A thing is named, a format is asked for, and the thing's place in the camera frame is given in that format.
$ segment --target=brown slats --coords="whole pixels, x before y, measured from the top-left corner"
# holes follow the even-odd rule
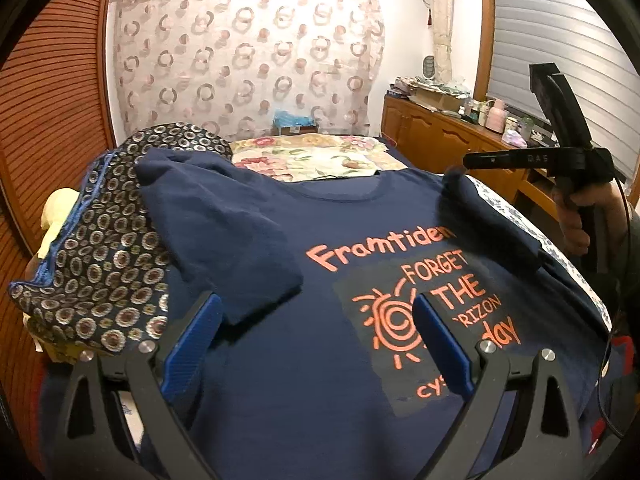
[[[40,355],[6,288],[37,249],[42,206],[75,187],[113,146],[104,74],[108,0],[52,0],[0,70],[0,381],[29,457],[40,465]],[[13,219],[8,214],[11,209]]]

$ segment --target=window blind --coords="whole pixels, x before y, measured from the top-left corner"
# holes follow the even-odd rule
[[[529,64],[566,75],[594,142],[633,177],[640,152],[640,76],[585,0],[495,0],[489,95],[545,119],[529,89]]]

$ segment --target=hand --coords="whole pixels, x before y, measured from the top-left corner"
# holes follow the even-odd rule
[[[558,219],[564,235],[566,252],[576,256],[584,256],[589,250],[591,240],[589,235],[582,230],[580,215],[576,210],[566,206],[558,189],[554,189],[552,197],[558,208]],[[626,235],[625,207],[628,208],[629,216],[631,216],[631,206],[626,199],[620,196],[620,191],[615,181],[608,184],[588,186],[572,194],[570,199],[579,207],[595,205],[604,210],[607,221],[607,235],[609,237],[609,251],[618,250]]]

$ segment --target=metal screw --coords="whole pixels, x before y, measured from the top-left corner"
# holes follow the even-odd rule
[[[551,348],[543,349],[541,354],[542,354],[542,358],[545,361],[555,361],[556,360],[556,353]]]
[[[94,358],[94,356],[95,356],[95,353],[93,351],[91,351],[91,350],[82,350],[80,352],[80,355],[79,355],[78,358],[82,362],[88,363],[89,361],[91,361]]]
[[[156,349],[156,343],[151,340],[143,341],[138,345],[138,350],[143,354],[151,354]]]
[[[493,341],[484,340],[480,343],[480,349],[485,354],[492,354],[498,349],[498,347]]]

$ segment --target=floral bedsheet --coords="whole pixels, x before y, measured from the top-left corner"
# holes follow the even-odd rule
[[[371,176],[406,166],[372,137],[302,134],[260,137],[231,143],[233,163],[284,182]]]

